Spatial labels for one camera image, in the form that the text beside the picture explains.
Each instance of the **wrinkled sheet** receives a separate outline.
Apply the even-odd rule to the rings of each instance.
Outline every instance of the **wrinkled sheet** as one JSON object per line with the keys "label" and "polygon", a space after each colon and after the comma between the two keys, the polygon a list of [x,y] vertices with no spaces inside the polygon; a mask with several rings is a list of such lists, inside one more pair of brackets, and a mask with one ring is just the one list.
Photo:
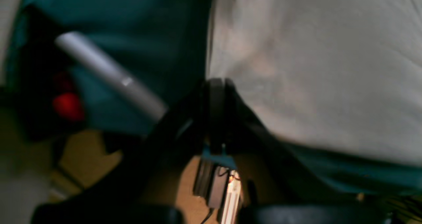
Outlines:
{"label": "wrinkled sheet", "polygon": [[215,0],[208,77],[278,137],[422,166],[422,0]]}

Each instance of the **red object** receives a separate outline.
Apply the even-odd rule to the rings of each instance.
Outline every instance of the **red object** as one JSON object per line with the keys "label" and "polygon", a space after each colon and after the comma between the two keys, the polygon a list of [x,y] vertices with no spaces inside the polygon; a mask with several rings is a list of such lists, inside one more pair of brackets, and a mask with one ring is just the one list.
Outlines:
{"label": "red object", "polygon": [[83,107],[80,99],[75,93],[63,93],[53,100],[54,110],[63,118],[79,122],[85,119]]}

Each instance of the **teal fabric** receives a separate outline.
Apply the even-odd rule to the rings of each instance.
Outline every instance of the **teal fabric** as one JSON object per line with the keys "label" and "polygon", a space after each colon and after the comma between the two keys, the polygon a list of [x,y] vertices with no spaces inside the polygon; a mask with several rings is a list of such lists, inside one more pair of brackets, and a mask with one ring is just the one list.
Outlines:
{"label": "teal fabric", "polygon": [[[211,0],[24,0],[69,30],[84,33],[168,105],[205,77]],[[11,50],[25,44],[17,22]],[[88,126],[147,134],[153,123],[82,66],[71,69]]]}

